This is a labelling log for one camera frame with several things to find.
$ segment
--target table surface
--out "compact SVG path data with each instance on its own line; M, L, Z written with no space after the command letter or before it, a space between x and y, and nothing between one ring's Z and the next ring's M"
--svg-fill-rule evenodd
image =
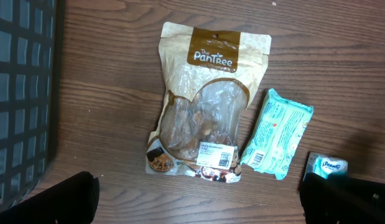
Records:
M32 195L87 170L101 183L94 223L304 223L297 189L309 151L385 183L385 0L275 2L67 1L58 154ZM271 35L238 145L252 133L265 89L313 105L284 180L247 166L236 184L145 174L165 91L158 43L166 21Z

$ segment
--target light blue package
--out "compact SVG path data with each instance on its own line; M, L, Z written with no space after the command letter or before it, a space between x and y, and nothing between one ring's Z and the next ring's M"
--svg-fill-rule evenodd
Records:
M257 172L275 174L277 180L285 178L313 112L312 106L283 99L270 89L241 164Z
M347 161L343 159L310 152L303 180L305 179L305 175L310 172L316 173L325 179L328 179L330 174L346 175L347 166Z

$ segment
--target plastic snack bag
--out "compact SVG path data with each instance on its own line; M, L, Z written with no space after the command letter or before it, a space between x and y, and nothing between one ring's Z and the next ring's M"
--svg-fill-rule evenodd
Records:
M303 180L305 179L305 175L309 172L318 174L325 179L328 179L330 174L346 175L347 167L348 163L343 159L310 152Z
M312 106L283 99L270 89L241 164L257 172L275 174L277 180L285 178L313 112Z
M164 107L146 154L149 174L237 182L239 116L268 66L271 37L166 22L159 54Z

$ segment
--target sticker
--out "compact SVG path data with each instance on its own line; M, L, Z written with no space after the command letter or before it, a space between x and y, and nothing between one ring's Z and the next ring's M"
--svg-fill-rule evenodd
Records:
M201 142L197 165L217 169L229 169L234 155L234 150L234 146Z
M253 169L257 169L260 167L262 159L266 155L262 151L256 151L255 153L256 155L254 155L254 157L252 157L252 159L250 159L250 161L248 162L248 166L252 167Z

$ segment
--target black object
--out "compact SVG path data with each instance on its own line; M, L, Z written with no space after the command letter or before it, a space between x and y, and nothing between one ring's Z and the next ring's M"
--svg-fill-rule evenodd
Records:
M100 197L100 183L81 172L0 213L0 223L91 223Z
M0 0L0 212L55 157L64 14L64 0Z
M147 152L147 158L148 158L149 162L153 162L156 157L159 157L163 153L165 153L165 152L163 151L162 147L159 146L156 149L153 149L153 150Z
M385 184L308 173L300 200L307 224L385 224Z

